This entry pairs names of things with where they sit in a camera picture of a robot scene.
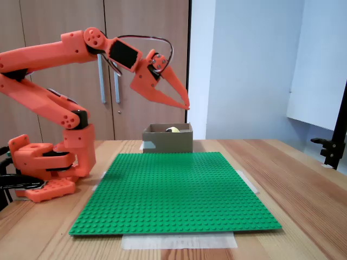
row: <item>white wall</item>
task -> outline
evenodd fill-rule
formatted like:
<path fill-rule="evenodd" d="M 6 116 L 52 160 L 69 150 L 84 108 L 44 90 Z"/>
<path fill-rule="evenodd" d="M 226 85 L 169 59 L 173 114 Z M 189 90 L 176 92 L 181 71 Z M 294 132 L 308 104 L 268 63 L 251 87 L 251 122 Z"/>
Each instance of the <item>white wall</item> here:
<path fill-rule="evenodd" d="M 187 122 L 205 139 L 216 0 L 192 0 Z"/>
<path fill-rule="evenodd" d="M 275 138 L 304 147 L 309 125 L 286 117 L 303 6 L 216 1 L 207 138 Z"/>
<path fill-rule="evenodd" d="M 287 115 L 334 129 L 347 79 L 347 1 L 306 0 Z"/>

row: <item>white panel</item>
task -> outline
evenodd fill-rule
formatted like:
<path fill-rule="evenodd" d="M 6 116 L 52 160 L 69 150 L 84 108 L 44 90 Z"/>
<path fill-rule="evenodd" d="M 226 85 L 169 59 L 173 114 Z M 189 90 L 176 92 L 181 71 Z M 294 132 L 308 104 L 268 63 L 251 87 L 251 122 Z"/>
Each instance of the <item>white panel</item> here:
<path fill-rule="evenodd" d="M 187 122 L 205 139 L 216 0 L 192 0 Z"/>
<path fill-rule="evenodd" d="M 306 0 L 287 116 L 334 129 L 347 79 L 347 1 Z"/>

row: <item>white tape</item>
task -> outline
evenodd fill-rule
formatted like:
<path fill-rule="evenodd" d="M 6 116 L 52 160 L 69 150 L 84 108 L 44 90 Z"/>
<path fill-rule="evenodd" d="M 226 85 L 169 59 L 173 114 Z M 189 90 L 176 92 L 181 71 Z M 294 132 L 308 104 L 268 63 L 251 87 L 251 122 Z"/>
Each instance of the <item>white tape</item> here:
<path fill-rule="evenodd" d="M 324 168 L 332 169 L 332 166 L 330 166 L 330 165 L 328 165 L 328 164 L 322 164 L 322 166 L 323 166 Z"/>
<path fill-rule="evenodd" d="M 237 248 L 233 232 L 177 235 L 123 235 L 121 246 L 132 249 Z"/>
<path fill-rule="evenodd" d="M 154 149 L 156 148 L 155 144 L 153 144 L 153 142 L 151 141 L 143 141 L 143 149 Z"/>
<path fill-rule="evenodd" d="M 94 185 L 94 187 L 92 188 L 92 191 L 95 191 L 97 189 L 97 187 L 99 186 L 101 180 L 103 179 L 103 177 L 105 176 L 106 172 L 103 172 L 102 175 L 101 175 L 101 178 L 98 182 L 98 184 Z"/>
<path fill-rule="evenodd" d="M 249 181 L 249 179 L 244 175 L 242 171 L 236 171 L 242 180 L 248 185 L 248 187 L 255 193 L 258 194 L 258 189 Z"/>

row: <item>wooden table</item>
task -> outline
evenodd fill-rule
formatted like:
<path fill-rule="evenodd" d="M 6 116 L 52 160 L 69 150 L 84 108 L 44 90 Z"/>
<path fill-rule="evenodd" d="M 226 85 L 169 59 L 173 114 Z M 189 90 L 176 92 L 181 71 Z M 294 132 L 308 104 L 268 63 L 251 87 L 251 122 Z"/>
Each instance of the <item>wooden table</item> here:
<path fill-rule="evenodd" d="M 140 152 L 141 141 L 95 145 L 97 164 L 75 194 L 0 212 L 0 259 L 347 259 L 347 178 L 277 140 L 194 141 L 194 151 L 219 151 L 242 170 L 281 231 L 236 233 L 237 249 L 208 250 L 123 250 L 121 236 L 73 238 L 103 171 L 118 153 Z"/>

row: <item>black stand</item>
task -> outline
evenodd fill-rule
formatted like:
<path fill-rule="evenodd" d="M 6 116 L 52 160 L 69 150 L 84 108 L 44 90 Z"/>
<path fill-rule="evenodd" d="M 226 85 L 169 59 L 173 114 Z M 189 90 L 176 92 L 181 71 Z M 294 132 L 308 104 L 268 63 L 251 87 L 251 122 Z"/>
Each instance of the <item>black stand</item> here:
<path fill-rule="evenodd" d="M 343 156 L 345 150 L 345 137 L 347 133 L 347 82 L 343 93 L 340 111 L 337 116 L 334 133 L 331 140 L 313 138 L 311 142 L 323 145 L 320 155 L 325 157 L 324 164 L 337 169 L 338 163 Z"/>

